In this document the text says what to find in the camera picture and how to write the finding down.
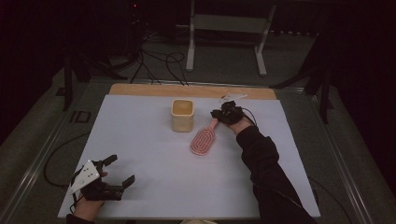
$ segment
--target white tabletop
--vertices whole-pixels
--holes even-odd
[[[171,106],[183,97],[107,95],[81,155],[99,161],[118,155],[105,171],[111,185],[135,175],[134,184],[122,200],[108,201],[99,218],[113,219],[239,219],[258,218],[250,172],[241,161],[242,149],[232,131],[219,124],[216,140],[205,156],[190,152],[196,133],[210,124],[210,111],[219,109],[218,99],[194,101],[194,128],[176,133],[171,128]],[[236,101],[255,116],[264,135],[272,137],[280,165],[313,217],[320,213],[295,146],[285,113],[277,100]],[[66,194],[58,217],[65,217],[73,203]]]

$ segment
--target black jacket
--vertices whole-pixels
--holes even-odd
[[[300,202],[277,161],[279,154],[270,137],[264,137],[259,129],[250,126],[236,136],[243,149],[242,161],[251,172],[253,193],[259,202],[263,223],[311,224],[316,221],[309,216]],[[73,215],[67,216],[67,224],[92,224]]]

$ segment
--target floor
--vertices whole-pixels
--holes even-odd
[[[182,80],[184,76],[191,85],[267,88],[296,75],[315,41],[300,35],[270,35],[263,53],[268,76],[260,77],[251,43],[232,39],[214,42],[208,38],[208,33],[199,35],[194,70],[189,73],[184,71],[188,46],[185,31],[181,30],[180,36],[173,40],[154,35],[142,47],[147,68],[141,68],[134,83],[179,84],[175,76]],[[180,63],[164,63],[164,57],[173,52],[179,52],[172,56]],[[44,174],[51,182],[67,185],[104,96],[112,84],[131,82],[137,69],[136,63],[119,71],[121,76],[128,77],[123,81],[103,76],[95,76],[89,83],[75,81],[75,100],[67,111],[63,111],[64,98],[56,96],[63,86],[63,70],[54,76],[52,87],[1,146],[1,223],[64,223],[57,218],[64,189],[49,184]],[[395,198],[340,101],[337,89],[331,88],[330,123],[325,125],[318,116],[317,97],[303,92],[305,82],[301,80],[286,89],[276,90],[276,97],[284,107],[312,189],[318,196],[321,212],[318,223],[396,223]],[[73,122],[71,117],[75,111],[92,116],[88,122]],[[98,220],[98,223],[125,223],[125,220]]]

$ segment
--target beige cup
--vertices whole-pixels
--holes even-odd
[[[172,103],[172,130],[179,133],[192,131],[194,123],[194,102],[174,100]]]

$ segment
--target person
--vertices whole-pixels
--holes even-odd
[[[242,161],[251,172],[261,221],[276,224],[317,223],[304,210],[297,192],[278,164],[279,154],[271,137],[262,135],[258,127],[246,118],[226,126],[234,132],[236,142],[243,149]],[[102,205],[103,202],[81,199],[74,215],[66,217],[67,224],[93,223]]]

